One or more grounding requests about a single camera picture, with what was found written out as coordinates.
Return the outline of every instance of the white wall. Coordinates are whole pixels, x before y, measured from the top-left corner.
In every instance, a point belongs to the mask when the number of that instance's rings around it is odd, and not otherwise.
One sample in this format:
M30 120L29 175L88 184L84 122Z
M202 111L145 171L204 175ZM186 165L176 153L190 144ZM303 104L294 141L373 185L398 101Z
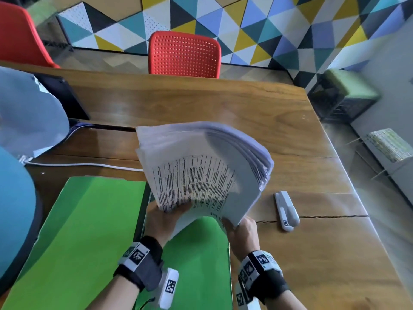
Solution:
M363 137L369 132L392 128L413 146L413 16L377 52L361 73L379 89L382 98L351 125ZM386 159L367 143L390 173L399 165ZM393 180L413 203L413 160Z

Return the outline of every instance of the cable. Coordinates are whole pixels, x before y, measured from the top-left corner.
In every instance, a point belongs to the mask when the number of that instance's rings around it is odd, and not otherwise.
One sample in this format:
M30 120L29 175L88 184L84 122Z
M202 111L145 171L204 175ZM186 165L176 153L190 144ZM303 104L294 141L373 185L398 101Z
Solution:
M139 308L139 310L142 310L143 307L145 307L148 303L155 301L155 297L148 299L147 301L145 301L145 303Z
M122 167L122 166L114 166L114 165L106 165L100 163L70 163L70 164L46 164L46 163L35 163L35 162L25 162L29 165L37 165L37 166L101 166L101 167L108 167L110 169L122 169L125 171L134 171L134 172L143 172L143 169L132 169L131 167Z

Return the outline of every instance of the chair backrest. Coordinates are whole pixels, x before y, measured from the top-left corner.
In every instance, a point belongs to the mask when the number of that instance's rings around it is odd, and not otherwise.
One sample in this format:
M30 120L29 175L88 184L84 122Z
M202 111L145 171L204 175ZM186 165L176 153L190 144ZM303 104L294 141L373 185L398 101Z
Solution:
M174 31L156 31L149 40L149 74L219 78L218 41Z
M30 14L0 1L0 60L59 68L49 56Z

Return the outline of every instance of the white cable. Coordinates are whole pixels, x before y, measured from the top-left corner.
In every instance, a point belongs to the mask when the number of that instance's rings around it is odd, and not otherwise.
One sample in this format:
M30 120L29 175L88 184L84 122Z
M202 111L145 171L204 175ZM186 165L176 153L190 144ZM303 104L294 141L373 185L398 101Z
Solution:
M131 167L106 165L106 164L100 164L100 163L45 164L45 163L26 162L26 164L38 165L38 166L83 166L83 165L90 165L90 166L108 167L110 169L122 169L122 170L126 170L126 171L143 172L143 169L132 169Z

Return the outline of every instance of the wrist-mounted device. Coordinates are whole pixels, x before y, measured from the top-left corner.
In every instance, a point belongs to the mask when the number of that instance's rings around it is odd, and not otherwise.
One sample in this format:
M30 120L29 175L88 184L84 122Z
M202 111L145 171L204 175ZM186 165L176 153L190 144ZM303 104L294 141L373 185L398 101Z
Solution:
M253 251L245 257L241 263L238 277L241 293L243 289L247 293L246 297L242 294L242 301L244 301L246 306L254 301L253 297L258 298L265 304L266 298L278 298L283 292L289 290L286 281L282 277L281 268L273 256L263 250ZM238 294L237 302L240 306L241 295Z
M119 260L115 275L121 275L134 283L139 291L146 288L154 291L154 302L161 309L169 309L178 282L178 271L168 268L163 270L162 246L150 236L144 236L139 242L133 242Z

